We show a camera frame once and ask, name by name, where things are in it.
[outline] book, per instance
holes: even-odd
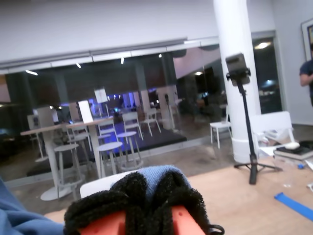
[[[285,147],[280,147],[274,151],[274,155],[278,155],[280,157],[293,158],[296,160],[305,160],[313,157],[313,150],[306,147],[299,147],[292,150],[286,149]]]

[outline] glass partition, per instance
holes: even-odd
[[[253,42],[262,113],[281,111],[273,39]],[[123,115],[136,112],[141,151],[210,135],[209,123],[224,120],[227,106],[219,45],[8,74],[2,78],[9,101],[0,104],[0,176],[13,180],[50,172],[42,135],[20,132],[40,127],[37,109],[46,107],[54,124],[82,121],[78,102],[87,100],[93,119],[113,117],[125,131]],[[96,90],[107,101],[98,103]],[[66,142],[58,133],[56,144]],[[116,141],[115,135],[105,139]],[[92,148],[88,149],[93,158]],[[10,167],[20,169],[12,174]]]

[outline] black platform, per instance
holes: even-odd
[[[170,145],[174,143],[184,142],[187,140],[185,136],[182,136],[180,134],[174,133],[173,131],[166,130],[163,128],[161,128],[161,133],[160,133],[159,130],[155,127],[152,128],[153,136],[151,136],[148,129],[145,126],[142,125],[142,128],[141,128],[142,134],[143,134],[143,140],[139,137],[138,133],[135,136],[140,151],[158,148],[158,147],[162,147],[162,146],[166,146],[166,145]],[[124,128],[122,124],[115,125],[115,129],[117,131],[117,134],[124,132]],[[116,141],[114,134],[111,134],[109,138],[105,139],[106,143],[113,142],[113,141]],[[94,155],[89,149],[89,144],[88,144],[87,139],[85,140],[85,146],[87,149],[89,159],[94,162]],[[133,146],[134,146],[135,152],[137,152],[134,141],[133,141]],[[128,153],[131,153],[131,148],[129,144],[125,144],[125,142],[122,145],[122,150],[123,150],[123,154],[125,154],[125,150],[127,150]],[[115,152],[118,156],[119,155],[118,149],[116,149]],[[81,146],[77,148],[77,155],[81,164],[86,162],[84,152]],[[66,151],[63,153],[63,161],[64,161],[64,168],[72,167],[70,151]],[[48,173],[48,172],[51,172],[51,169],[49,165],[49,160],[46,160],[41,163],[36,163],[36,165],[27,172],[27,176],[33,176],[33,175],[38,175],[38,174],[43,174],[43,173]]]

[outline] wooden table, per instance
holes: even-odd
[[[42,132],[43,138],[45,142],[45,151],[48,155],[52,178],[54,187],[50,188],[48,191],[44,192],[40,199],[43,201],[51,201],[58,198],[58,182],[59,182],[59,174],[58,174],[58,166],[56,163],[55,153],[54,153],[54,143],[53,143],[53,131],[57,129],[62,129],[65,127],[65,124],[59,124],[54,126],[42,127],[38,129],[33,129],[29,131],[21,132],[21,136],[37,134]],[[71,193],[70,188],[59,188],[59,198],[64,197]]]
[[[313,172],[294,169],[293,173],[291,188],[282,186],[284,172],[261,171],[257,184],[252,186],[248,183],[249,171],[233,167],[188,180],[202,194],[210,222],[223,226],[225,234],[313,234],[313,222],[274,199],[283,192],[313,209],[313,192],[306,187]]]
[[[98,178],[101,178],[101,175],[106,176],[106,174],[105,174],[104,167],[101,167],[100,154],[99,154],[99,151],[97,150],[99,147],[99,139],[98,139],[96,125],[104,121],[112,120],[112,119],[113,117],[107,117],[107,118],[96,119],[92,122],[87,122],[87,123],[77,122],[74,124],[66,125],[66,128],[76,128],[76,127],[82,127],[82,126],[87,126],[89,128],[91,145],[92,145],[94,159],[95,159],[96,166],[97,166]]]

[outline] white computer mouse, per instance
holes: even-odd
[[[297,142],[291,142],[291,143],[288,143],[285,145],[285,148],[286,149],[289,149],[289,150],[294,150],[296,148],[300,147],[300,144],[297,143]]]

